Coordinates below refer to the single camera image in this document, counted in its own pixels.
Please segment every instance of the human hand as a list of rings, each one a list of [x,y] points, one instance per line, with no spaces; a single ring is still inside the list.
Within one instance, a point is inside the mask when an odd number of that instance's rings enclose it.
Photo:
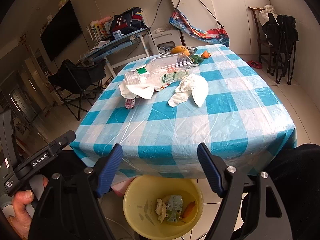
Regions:
[[[49,180],[43,176],[43,186],[46,187]],[[10,222],[15,230],[21,234],[24,238],[28,238],[29,229],[32,218],[26,211],[26,205],[33,201],[34,195],[31,190],[18,191],[13,199],[12,206],[15,213],[15,217],[10,216]]]

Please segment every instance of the plastic bottle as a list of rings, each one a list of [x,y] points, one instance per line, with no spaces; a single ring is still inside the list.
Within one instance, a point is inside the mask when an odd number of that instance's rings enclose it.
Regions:
[[[152,59],[141,68],[124,73],[127,85],[153,84],[156,91],[189,75],[193,63],[183,53]]]

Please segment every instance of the crumpled paper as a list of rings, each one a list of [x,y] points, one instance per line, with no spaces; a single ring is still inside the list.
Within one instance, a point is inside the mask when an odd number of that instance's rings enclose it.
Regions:
[[[125,81],[119,84],[121,96],[127,99],[134,99],[139,96],[144,99],[150,99],[155,91],[152,84],[126,85]]]
[[[161,198],[157,198],[156,213],[159,215],[158,220],[160,223],[162,223],[167,213],[167,205],[162,201]]]
[[[188,100],[192,95],[196,105],[201,107],[208,95],[209,87],[204,77],[190,74],[181,80],[176,93],[169,99],[169,106],[175,107],[178,104]]]

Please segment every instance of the desk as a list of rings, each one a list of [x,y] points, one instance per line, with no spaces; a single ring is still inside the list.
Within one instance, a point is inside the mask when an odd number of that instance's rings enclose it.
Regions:
[[[101,48],[98,48],[94,51],[91,51],[89,54],[85,55],[80,61],[81,64],[83,66],[87,66],[90,65],[94,62],[97,62],[101,59],[105,59],[106,60],[106,65],[108,67],[108,69],[110,70],[112,76],[115,78],[116,74],[113,71],[114,68],[119,67],[121,65],[127,64],[129,62],[132,62],[134,60],[137,59],[141,59],[141,58],[145,58],[145,57],[149,57],[149,52],[148,49],[146,47],[145,41],[143,39],[143,35],[147,33],[146,29],[141,29],[141,30],[137,30],[133,33],[129,33],[127,35],[122,36],[119,39],[116,39],[114,41],[111,41],[105,45],[103,45]],[[131,45],[133,45],[134,43],[137,43],[141,41],[144,51],[144,54],[126,59],[124,61],[118,62],[114,65],[111,65],[110,62],[107,59],[108,55],[111,55],[112,53],[118,52],[121,49],[124,49],[126,47],[129,47]]]
[[[142,174],[169,178],[205,178],[197,159],[204,142],[227,165],[257,174],[282,147],[294,147],[295,125],[271,88],[241,58],[224,45],[198,47],[212,56],[193,69],[208,82],[201,107],[193,98],[172,108],[168,100],[179,82],[136,98],[124,107],[118,84],[124,73],[139,68],[152,56],[127,64],[106,88],[76,131],[71,147],[88,166],[108,155],[115,143],[123,161],[113,184]]]

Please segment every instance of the white cabinet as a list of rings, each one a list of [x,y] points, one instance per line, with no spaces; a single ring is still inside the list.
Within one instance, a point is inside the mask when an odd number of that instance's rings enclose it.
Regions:
[[[179,0],[171,0],[174,7],[177,6]],[[213,5],[211,0],[201,0],[201,2],[213,13]],[[181,0],[178,9],[185,15],[193,27],[207,31],[217,28],[217,21],[212,17],[210,12],[203,6],[199,0]],[[186,46],[203,46],[207,43],[190,37],[183,33]]]
[[[179,0],[172,0],[173,6]],[[257,30],[250,7],[264,7],[269,0],[201,0],[224,26],[230,39],[230,49],[236,54],[257,54]],[[216,20],[198,0],[181,0],[178,9],[190,24],[203,31],[217,28]],[[208,43],[190,37],[183,32],[186,46],[202,46]]]
[[[249,20],[249,28],[250,28],[250,40],[251,40],[251,54],[258,54],[258,33],[257,33],[257,27],[254,22],[253,13],[252,10],[248,9],[248,6],[256,8],[263,8],[266,4],[269,4],[269,0],[244,0],[244,3],[246,5],[246,10],[248,14],[248,20]],[[262,31],[261,24],[258,20],[258,24],[260,27],[260,37],[261,39],[264,39],[264,33]]]
[[[244,0],[212,0],[216,18],[230,39],[236,54],[251,54],[250,29]]]

